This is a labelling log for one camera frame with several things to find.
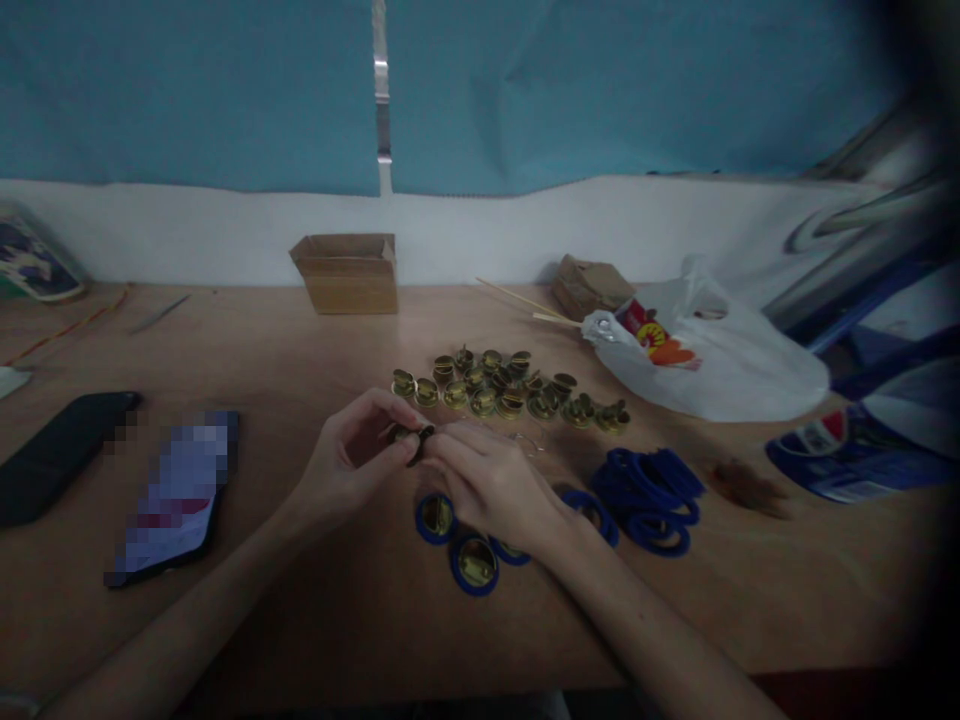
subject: orange cable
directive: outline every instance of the orange cable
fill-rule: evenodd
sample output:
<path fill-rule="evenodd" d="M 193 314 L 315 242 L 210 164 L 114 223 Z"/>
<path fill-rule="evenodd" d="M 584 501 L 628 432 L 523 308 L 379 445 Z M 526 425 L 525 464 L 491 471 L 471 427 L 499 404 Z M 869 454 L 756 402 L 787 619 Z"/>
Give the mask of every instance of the orange cable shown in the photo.
<path fill-rule="evenodd" d="M 20 353 L 20 354 L 17 355 L 16 357 L 14 357 L 14 358 L 12 358 L 12 359 L 10 359 L 10 360 L 7 360 L 7 362 L 5 362 L 5 363 L 3 364 L 3 367 L 10 367 L 11 365 L 13 365 L 13 364 L 14 364 L 15 362 L 17 362 L 18 360 L 23 360 L 23 358 L 25 358 L 27 355 L 29 355 L 30 353 L 34 352 L 35 350 L 39 350 L 40 348 L 42 348 L 42 347 L 43 347 L 44 345 L 46 345 L 47 343 L 53 342 L 54 340 L 56 340 L 56 339 L 58 339 L 58 338 L 62 338 L 64 335 L 67 335 L 68 333 L 72 333 L 72 332 L 73 332 L 74 330 L 76 330 L 77 328 L 81 328 L 81 327 L 83 327 L 84 325 L 89 325 L 90 323 L 92 323 L 94 320 L 96 320 L 96 319 L 97 319 L 98 317 L 100 317 L 101 315 L 105 315 L 105 314 L 108 313 L 108 312 L 113 312 L 113 311 L 116 310 L 118 307 L 120 307 L 121 305 L 123 305 L 124 300 L 126 300 L 126 299 L 127 299 L 127 296 L 130 294 L 130 288 L 131 288 L 131 287 L 132 287 L 132 285 L 131 285 L 130 283 L 127 283 L 126 286 L 123 288 L 123 294 L 122 294 L 122 295 L 120 296 L 120 298 L 119 298 L 116 302 L 114 302 L 112 305 L 107 305 L 106 307 L 102 307 L 102 308 L 100 308 L 99 310 L 97 310 L 95 313 L 93 313 L 93 315 L 89 315 L 89 316 L 85 317 L 83 320 L 78 320 L 78 321 L 75 322 L 73 325 L 70 325 L 69 327 L 65 327 L 63 330 L 60 330 L 59 332 L 56 332 L 56 333 L 54 333 L 53 335 L 48 335 L 47 337 L 43 338 L 43 340 L 39 340 L 38 342 L 35 342 L 33 345 L 31 345 L 30 347 L 28 347 L 26 350 L 24 350 L 22 353 Z"/>

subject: small cardboard box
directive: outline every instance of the small cardboard box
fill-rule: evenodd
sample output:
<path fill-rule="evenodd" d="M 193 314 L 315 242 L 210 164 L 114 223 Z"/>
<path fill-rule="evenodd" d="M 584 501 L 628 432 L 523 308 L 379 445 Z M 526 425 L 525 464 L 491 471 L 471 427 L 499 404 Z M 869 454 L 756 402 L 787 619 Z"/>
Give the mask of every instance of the small cardboard box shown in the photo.
<path fill-rule="evenodd" d="M 592 263 L 564 255 L 550 286 L 567 314 L 577 322 L 594 310 L 613 312 L 633 297 L 634 287 L 610 263 Z"/>
<path fill-rule="evenodd" d="M 320 314 L 397 312 L 393 235 L 308 235 L 290 257 Z"/>

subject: wooden chopstick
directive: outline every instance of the wooden chopstick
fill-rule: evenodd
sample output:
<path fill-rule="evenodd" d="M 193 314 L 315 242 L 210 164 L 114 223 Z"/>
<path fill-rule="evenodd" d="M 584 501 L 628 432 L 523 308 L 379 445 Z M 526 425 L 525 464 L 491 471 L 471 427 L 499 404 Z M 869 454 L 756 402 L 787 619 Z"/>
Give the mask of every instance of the wooden chopstick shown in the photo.
<path fill-rule="evenodd" d="M 547 322 L 555 322 L 557 325 L 566 325 L 567 327 L 582 328 L 583 323 L 578 323 L 574 320 L 568 320 L 567 318 L 558 318 L 553 317 L 552 315 L 543 315 L 541 313 L 534 313 L 533 316 L 537 320 L 546 320 Z"/>
<path fill-rule="evenodd" d="M 538 310 L 543 310 L 543 312 L 545 312 L 545 313 L 547 313 L 547 314 L 549 314 L 549 315 L 553 315 L 555 318 L 560 318 L 561 320 L 567 320 L 568 322 L 573 322 L 573 321 L 570 320 L 569 318 L 565 318 L 565 317 L 564 317 L 563 315 L 561 315 L 560 313 L 555 312 L 554 310 L 551 310 L 551 309 L 548 308 L 548 307 L 544 307 L 543 305 L 540 305 L 539 303 L 535 303 L 533 300 L 527 300 L 527 298 L 523 297 L 523 295 L 517 295 L 515 292 L 510 292 L 510 291 L 507 290 L 506 288 L 502 288 L 502 287 L 500 287 L 499 285 L 494 285 L 492 282 L 490 282 L 490 281 L 488 281 L 488 280 L 484 280 L 483 278 L 476 278 L 476 279 L 479 280 L 480 282 L 482 282 L 484 285 L 489 285 L 490 287 L 492 287 L 492 288 L 495 289 L 495 290 L 499 290 L 500 292 L 506 293 L 507 295 L 509 295 L 509 296 L 512 297 L 512 298 L 516 298 L 516 299 L 519 300 L 520 302 L 525 302 L 525 303 L 527 303 L 527 305 L 533 305 L 533 307 L 537 308 Z"/>

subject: black phone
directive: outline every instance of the black phone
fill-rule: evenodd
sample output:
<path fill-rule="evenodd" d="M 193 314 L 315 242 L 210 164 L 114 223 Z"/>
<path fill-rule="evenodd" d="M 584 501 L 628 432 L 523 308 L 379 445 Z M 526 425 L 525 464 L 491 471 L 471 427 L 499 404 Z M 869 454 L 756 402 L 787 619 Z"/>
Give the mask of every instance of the black phone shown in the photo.
<path fill-rule="evenodd" d="M 141 399 L 135 392 L 79 397 L 0 465 L 0 527 L 43 515 Z"/>

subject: blue curtain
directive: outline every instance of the blue curtain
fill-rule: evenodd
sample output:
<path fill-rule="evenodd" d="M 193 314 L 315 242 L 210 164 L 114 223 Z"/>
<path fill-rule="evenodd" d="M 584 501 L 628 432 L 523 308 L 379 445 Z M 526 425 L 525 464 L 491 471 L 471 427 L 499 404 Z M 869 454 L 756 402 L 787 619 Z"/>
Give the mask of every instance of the blue curtain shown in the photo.
<path fill-rule="evenodd" d="M 903 94 L 867 0 L 391 0 L 399 192 L 789 176 Z"/>
<path fill-rule="evenodd" d="M 379 193 L 369 0 L 0 8 L 0 176 Z"/>

